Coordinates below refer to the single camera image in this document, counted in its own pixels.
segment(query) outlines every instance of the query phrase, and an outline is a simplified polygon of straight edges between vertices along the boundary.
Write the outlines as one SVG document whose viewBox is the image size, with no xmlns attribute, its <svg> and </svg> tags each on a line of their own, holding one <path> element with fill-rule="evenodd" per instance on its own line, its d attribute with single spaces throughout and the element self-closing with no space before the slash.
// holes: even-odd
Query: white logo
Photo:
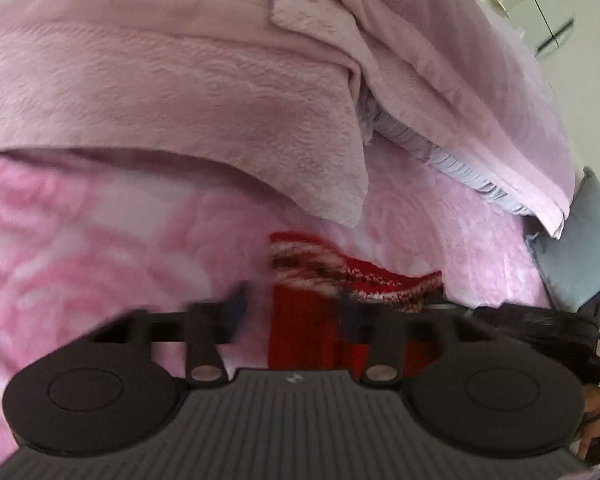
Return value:
<svg viewBox="0 0 600 480">
<path fill-rule="evenodd" d="M 300 374 L 293 374 L 291 377 L 287 377 L 286 380 L 291 384 L 298 384 L 299 382 L 304 381 L 304 377 Z"/>
</svg>

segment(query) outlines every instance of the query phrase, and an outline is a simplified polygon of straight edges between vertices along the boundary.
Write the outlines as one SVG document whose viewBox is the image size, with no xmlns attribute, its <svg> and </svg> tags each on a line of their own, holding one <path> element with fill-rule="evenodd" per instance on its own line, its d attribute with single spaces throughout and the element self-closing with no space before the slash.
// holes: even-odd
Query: pink bed sheet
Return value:
<svg viewBox="0 0 600 480">
<path fill-rule="evenodd" d="M 318 234 L 401 274 L 441 269 L 448 295 L 465 304 L 546 306 L 520 218 L 387 140 L 365 156 L 368 198 L 347 228 L 200 159 L 0 155 L 0 399 L 17 370 L 107 317 L 219 298 L 240 280 L 253 283 L 250 312 L 224 357 L 229 368 L 264 366 L 267 237 L 278 230 Z M 14 449 L 0 409 L 0 460 Z"/>
</svg>

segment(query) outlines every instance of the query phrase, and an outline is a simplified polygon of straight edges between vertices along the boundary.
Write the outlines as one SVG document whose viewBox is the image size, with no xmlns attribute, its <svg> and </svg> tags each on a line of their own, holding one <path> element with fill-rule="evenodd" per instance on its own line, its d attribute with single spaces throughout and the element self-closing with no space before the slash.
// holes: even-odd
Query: gray cushion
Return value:
<svg viewBox="0 0 600 480">
<path fill-rule="evenodd" d="M 527 238 L 554 307 L 576 312 L 600 291 L 600 182 L 590 168 L 571 205 L 562 237 Z"/>
</svg>

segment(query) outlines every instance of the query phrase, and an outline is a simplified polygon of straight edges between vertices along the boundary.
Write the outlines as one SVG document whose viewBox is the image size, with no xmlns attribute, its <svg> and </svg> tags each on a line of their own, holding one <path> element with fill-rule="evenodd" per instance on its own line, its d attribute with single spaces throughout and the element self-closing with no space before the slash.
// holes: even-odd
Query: red fabric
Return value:
<svg viewBox="0 0 600 480">
<path fill-rule="evenodd" d="M 368 345 L 338 337 L 336 298 L 343 287 L 361 300 L 384 299 L 408 312 L 420 309 L 424 295 L 442 286 L 439 272 L 401 276 L 372 263 L 348 258 L 328 242 L 300 233 L 271 235 L 276 269 L 269 368 L 330 370 L 348 368 L 358 378 Z M 414 376 L 438 357 L 435 344 L 411 342 L 404 348 L 405 376 Z"/>
</svg>

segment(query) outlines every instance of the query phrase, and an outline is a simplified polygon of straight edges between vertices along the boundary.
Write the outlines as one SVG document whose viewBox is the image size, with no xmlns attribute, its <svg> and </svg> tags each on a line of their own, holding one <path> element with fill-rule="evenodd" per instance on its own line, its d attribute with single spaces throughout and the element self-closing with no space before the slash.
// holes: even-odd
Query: black wire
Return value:
<svg viewBox="0 0 600 480">
<path fill-rule="evenodd" d="M 598 413 L 597 415 L 594 415 L 590 418 L 586 418 L 584 419 L 581 423 L 580 423 L 580 427 L 578 428 L 577 433 L 580 433 L 582 431 L 583 428 L 585 428 L 586 426 L 588 426 L 589 424 L 593 424 L 594 422 L 597 422 L 600 420 L 600 413 Z"/>
</svg>

